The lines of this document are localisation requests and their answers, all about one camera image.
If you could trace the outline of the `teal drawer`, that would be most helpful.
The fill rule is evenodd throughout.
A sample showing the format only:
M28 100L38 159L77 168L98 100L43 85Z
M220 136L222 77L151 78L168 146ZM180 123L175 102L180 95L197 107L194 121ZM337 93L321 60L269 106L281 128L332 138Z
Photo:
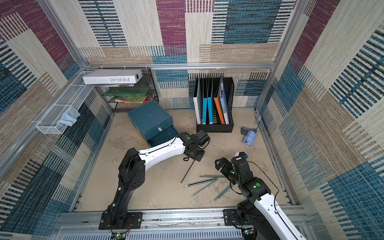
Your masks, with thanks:
M155 135L154 137L152 137L151 139L149 139L147 141L150 148L165 143L169 133L171 133L169 140L173 139L174 137L176 137L179 134L179 132L172 125L172 126L168 127L167 129L159 132L157 135Z

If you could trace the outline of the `dark pencil pair angled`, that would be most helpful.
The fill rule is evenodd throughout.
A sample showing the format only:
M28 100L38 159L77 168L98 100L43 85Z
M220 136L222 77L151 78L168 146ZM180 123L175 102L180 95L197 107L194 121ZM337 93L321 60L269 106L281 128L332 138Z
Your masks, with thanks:
M213 181L216 181L218 178L211 178L211 179L205 179L205 180L201 180L201 181L197 181L197 182L193 182L193 183L188 183L186 185L184 185L185 188L189 188L189 187L193 187L193 186L197 186L197 185L202 185L202 184L205 184L205 183L211 183Z

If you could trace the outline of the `teal drawer cabinet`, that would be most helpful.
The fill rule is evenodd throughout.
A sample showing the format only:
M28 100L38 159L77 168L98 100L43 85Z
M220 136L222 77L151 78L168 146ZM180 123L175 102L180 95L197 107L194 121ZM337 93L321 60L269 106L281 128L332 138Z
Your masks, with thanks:
M174 125L172 116L155 101L150 101L128 112L128 116L146 142Z

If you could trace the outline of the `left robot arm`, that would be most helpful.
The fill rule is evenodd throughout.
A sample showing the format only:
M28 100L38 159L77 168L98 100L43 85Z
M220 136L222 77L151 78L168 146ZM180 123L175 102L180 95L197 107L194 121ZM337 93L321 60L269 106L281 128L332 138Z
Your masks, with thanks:
M205 148L210 143L209 135L200 130L190 135L180 133L169 141L155 147L127 151L119 166L118 189L112 203L102 213L99 230L128 229L134 223L134 217L128 213L128 206L134 190L145 182L146 171L158 163L174 156L185 155L184 161L201 161Z

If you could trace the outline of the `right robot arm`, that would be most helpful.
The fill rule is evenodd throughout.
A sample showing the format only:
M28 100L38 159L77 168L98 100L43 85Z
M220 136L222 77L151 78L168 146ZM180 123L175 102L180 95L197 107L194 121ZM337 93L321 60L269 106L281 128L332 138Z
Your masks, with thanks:
M246 153L239 152L230 161L215 160L216 170L237 185L246 198L238 204L240 221L252 225L266 240L304 240L305 235L278 205L267 184L253 175L247 158Z

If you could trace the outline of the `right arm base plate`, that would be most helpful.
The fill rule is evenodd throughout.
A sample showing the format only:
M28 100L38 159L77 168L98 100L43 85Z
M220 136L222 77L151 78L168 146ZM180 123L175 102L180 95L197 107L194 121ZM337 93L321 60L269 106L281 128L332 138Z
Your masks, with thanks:
M237 209L223 209L225 226L244 227L248 225L239 215Z

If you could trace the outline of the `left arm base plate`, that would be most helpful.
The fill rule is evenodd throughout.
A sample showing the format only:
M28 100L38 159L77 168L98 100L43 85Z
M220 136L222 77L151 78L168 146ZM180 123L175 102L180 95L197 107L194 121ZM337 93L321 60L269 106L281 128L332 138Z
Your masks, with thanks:
M106 211L102 213L99 230L127 230L139 229L143 218L143 212L126 212L120 217L112 218Z

